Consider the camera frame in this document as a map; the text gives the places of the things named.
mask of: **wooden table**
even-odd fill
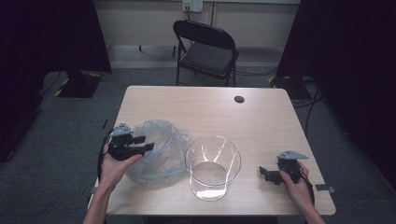
[[[235,96],[243,96],[238,104]],[[300,214],[286,186],[266,182],[259,166],[277,170],[276,154],[287,149],[309,156],[313,185],[324,180],[309,147],[289,96],[283,90],[212,87],[132,86],[125,93],[116,125],[134,127],[145,120],[165,119],[186,130],[192,139],[217,134],[240,151],[242,168],[226,195],[214,202],[198,199],[190,190],[186,172],[156,188],[142,187],[125,175],[108,203],[109,214],[139,216],[287,216]],[[317,191],[316,208],[332,215],[328,191]]]

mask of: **black device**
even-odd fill
[[[146,136],[133,137],[133,132],[124,122],[114,129],[110,134],[111,141],[108,144],[108,154],[117,161],[125,161],[137,154],[144,156],[147,151],[154,149],[154,143],[145,144],[141,147],[133,146],[146,141]]]
[[[278,154],[276,157],[279,170],[283,170],[288,173],[293,182],[297,183],[302,177],[300,165],[297,160],[308,159],[308,156],[287,150]],[[283,182],[283,178],[280,176],[279,171],[267,171],[265,168],[260,166],[260,173],[264,175],[266,181],[274,182],[276,185]]]

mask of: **electrical outlet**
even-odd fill
[[[193,2],[192,2],[192,11],[195,11],[195,12],[202,12],[202,10],[203,10],[203,1],[199,1],[199,0],[194,0]]]
[[[192,0],[183,0],[181,2],[181,10],[182,11],[192,11]]]
[[[202,12],[204,7],[203,0],[183,0],[181,3],[182,11]]]

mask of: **floor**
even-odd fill
[[[278,66],[283,49],[239,48],[238,66]],[[173,46],[107,46],[112,68],[176,67]]]

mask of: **gray carpet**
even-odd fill
[[[238,67],[264,73],[273,67]],[[194,86],[222,86],[223,81],[183,72]],[[114,126],[123,94],[131,85],[175,85],[175,68],[114,69],[105,75],[91,99],[53,97],[65,78],[46,76],[39,112],[11,161],[0,163],[0,223],[80,223],[96,179],[97,153]],[[315,83],[307,84],[314,95]],[[238,87],[268,88],[266,77],[237,76]],[[305,102],[293,101],[295,105]],[[305,126],[309,106],[296,108]],[[325,100],[309,118],[308,142],[332,194],[337,212],[328,223],[395,223],[396,197],[371,160],[345,134],[342,121]],[[107,223],[141,223],[142,217],[109,216]],[[301,217],[279,217],[278,223],[304,223]]]

